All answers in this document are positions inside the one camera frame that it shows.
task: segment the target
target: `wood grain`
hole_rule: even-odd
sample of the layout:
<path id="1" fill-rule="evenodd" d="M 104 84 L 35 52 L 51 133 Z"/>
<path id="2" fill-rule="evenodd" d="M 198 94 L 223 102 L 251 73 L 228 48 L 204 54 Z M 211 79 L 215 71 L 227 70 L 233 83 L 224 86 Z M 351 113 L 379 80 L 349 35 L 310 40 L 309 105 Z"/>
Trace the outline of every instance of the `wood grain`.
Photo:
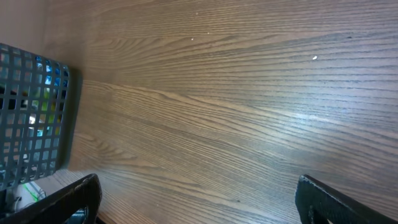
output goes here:
<path id="1" fill-rule="evenodd" d="M 50 0 L 84 75 L 68 170 L 108 223 L 300 223 L 300 174 L 398 219 L 396 1 Z"/>

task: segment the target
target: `plastic basket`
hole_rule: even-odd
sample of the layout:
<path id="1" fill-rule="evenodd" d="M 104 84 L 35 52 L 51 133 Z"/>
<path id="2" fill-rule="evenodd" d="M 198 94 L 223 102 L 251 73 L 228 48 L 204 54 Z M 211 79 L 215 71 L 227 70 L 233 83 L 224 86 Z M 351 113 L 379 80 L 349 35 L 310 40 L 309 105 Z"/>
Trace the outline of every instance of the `plastic basket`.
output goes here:
<path id="1" fill-rule="evenodd" d="M 81 76 L 0 43 L 0 190 L 66 167 Z"/>

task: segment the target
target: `brown wooden surface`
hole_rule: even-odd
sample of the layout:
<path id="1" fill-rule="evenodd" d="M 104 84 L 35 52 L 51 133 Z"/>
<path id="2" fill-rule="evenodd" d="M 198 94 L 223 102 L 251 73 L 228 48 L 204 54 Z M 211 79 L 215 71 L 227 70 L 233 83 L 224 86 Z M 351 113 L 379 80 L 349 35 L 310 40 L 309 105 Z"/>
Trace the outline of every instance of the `brown wooden surface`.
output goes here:
<path id="1" fill-rule="evenodd" d="M 83 72 L 68 170 L 107 223 L 300 223 L 310 174 L 398 219 L 398 2 L 50 0 Z"/>

